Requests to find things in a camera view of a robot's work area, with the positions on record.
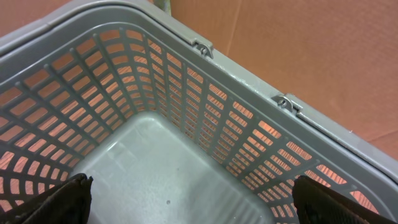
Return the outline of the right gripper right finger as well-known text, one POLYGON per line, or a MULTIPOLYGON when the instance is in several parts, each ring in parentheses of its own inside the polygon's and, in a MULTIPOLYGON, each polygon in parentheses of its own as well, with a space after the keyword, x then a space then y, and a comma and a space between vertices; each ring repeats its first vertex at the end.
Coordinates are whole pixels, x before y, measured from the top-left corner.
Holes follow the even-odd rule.
POLYGON ((300 224, 396 224, 305 175, 292 196, 300 224))

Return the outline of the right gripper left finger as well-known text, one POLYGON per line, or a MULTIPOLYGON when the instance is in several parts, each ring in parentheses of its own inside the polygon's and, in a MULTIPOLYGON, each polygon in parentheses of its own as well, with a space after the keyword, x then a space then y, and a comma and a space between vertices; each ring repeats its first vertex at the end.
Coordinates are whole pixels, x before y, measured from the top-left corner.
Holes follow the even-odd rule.
POLYGON ((1 215, 5 224, 86 224, 90 216, 92 177, 79 173, 1 215))

